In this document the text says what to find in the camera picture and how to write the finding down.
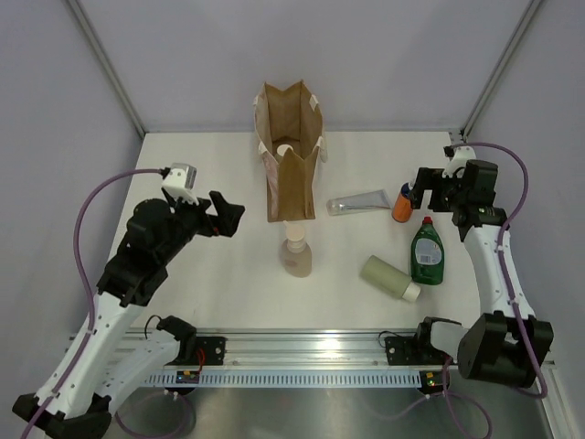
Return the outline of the orange spray bottle blue top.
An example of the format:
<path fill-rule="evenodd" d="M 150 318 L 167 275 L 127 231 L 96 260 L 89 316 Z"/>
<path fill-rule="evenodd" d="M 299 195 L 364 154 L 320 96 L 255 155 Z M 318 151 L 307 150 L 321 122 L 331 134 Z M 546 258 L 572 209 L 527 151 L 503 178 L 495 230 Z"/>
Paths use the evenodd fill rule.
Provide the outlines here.
<path fill-rule="evenodd" d="M 392 218 L 399 223 L 406 223 L 410 220 L 413 208 L 410 203 L 410 192 L 413 189 L 412 182 L 404 183 L 398 193 L 392 210 Z"/>

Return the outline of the pale green bottle beige cap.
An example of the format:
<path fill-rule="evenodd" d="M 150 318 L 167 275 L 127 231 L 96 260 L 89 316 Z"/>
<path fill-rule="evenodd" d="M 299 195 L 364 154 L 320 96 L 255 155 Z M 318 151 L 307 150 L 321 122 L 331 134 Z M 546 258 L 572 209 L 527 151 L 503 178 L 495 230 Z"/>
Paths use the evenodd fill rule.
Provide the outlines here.
<path fill-rule="evenodd" d="M 276 149 L 276 157 L 278 160 L 283 160 L 285 155 L 289 152 L 292 151 L 293 147 L 291 145 L 288 144 L 282 144 L 279 145 Z"/>

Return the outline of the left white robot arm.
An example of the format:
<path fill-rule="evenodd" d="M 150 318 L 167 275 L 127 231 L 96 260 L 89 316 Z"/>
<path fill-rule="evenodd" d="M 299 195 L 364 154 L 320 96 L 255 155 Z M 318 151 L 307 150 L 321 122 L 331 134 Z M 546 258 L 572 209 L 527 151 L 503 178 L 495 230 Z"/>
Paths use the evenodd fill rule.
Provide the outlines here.
<path fill-rule="evenodd" d="M 197 330 L 176 317 L 161 319 L 154 334 L 111 375 L 110 355 L 168 276 L 168 264 L 197 235 L 232 237 L 245 209 L 212 191 L 190 203 L 151 198 L 139 203 L 122 241 L 90 295 L 87 321 L 53 375 L 37 392 L 19 396 L 13 412 L 51 438 L 101 438 L 122 402 L 152 371 L 197 356 Z"/>

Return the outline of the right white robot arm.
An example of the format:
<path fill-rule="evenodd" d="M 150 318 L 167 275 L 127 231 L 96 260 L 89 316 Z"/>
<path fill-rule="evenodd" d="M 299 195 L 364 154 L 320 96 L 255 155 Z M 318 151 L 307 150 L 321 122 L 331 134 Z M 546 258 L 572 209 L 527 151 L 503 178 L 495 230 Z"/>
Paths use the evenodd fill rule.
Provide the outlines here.
<path fill-rule="evenodd" d="M 554 333 L 528 304 L 510 249 L 510 219 L 494 205 L 497 165 L 471 159 L 449 175 L 419 169 L 410 204 L 419 209 L 426 191 L 433 212 L 450 212 L 473 265 L 480 315 L 469 328 L 427 317 L 419 324 L 415 355 L 433 363 L 451 357 L 462 377 L 528 389 L 538 378 Z"/>

